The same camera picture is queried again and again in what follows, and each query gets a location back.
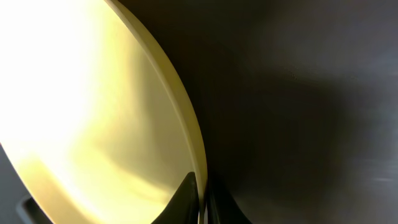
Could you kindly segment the yellow plate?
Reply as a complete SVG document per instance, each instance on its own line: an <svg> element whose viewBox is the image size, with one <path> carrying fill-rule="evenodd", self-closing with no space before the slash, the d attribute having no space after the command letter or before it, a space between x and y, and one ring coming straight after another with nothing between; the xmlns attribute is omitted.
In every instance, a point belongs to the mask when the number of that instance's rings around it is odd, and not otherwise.
<svg viewBox="0 0 398 224"><path fill-rule="evenodd" d="M205 148L171 61L119 1L1 2L1 146L54 223L152 223Z"/></svg>

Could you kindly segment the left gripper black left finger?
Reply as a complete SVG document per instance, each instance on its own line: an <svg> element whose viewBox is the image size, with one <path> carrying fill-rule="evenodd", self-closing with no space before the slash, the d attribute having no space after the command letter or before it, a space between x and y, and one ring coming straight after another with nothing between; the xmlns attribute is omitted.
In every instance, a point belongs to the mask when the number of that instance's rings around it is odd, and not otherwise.
<svg viewBox="0 0 398 224"><path fill-rule="evenodd" d="M199 197L194 172L189 172L170 202L152 224L197 224Z"/></svg>

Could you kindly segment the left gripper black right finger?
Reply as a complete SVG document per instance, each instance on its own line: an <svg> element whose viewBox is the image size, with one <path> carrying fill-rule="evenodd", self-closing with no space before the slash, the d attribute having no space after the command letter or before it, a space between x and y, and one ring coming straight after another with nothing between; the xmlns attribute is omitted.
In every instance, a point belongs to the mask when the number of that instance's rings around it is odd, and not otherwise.
<svg viewBox="0 0 398 224"><path fill-rule="evenodd" d="M251 224L222 183L209 182L207 207L209 224Z"/></svg>

